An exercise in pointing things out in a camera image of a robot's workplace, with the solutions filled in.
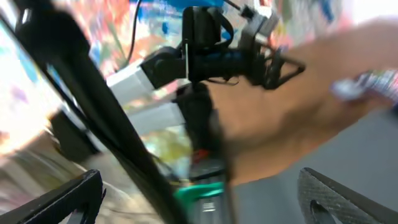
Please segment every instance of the brown table surface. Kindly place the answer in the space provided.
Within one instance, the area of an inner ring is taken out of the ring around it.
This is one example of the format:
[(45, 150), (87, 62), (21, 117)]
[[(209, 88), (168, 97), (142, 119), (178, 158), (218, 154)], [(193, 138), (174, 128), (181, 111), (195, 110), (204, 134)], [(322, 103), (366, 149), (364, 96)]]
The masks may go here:
[(329, 87), (369, 69), (398, 68), (398, 21), (365, 24), (287, 55), (307, 69), (275, 91), (243, 77), (236, 86), (209, 84), (233, 162), (233, 185), (281, 172), (370, 110), (388, 105), (375, 98), (343, 103)]

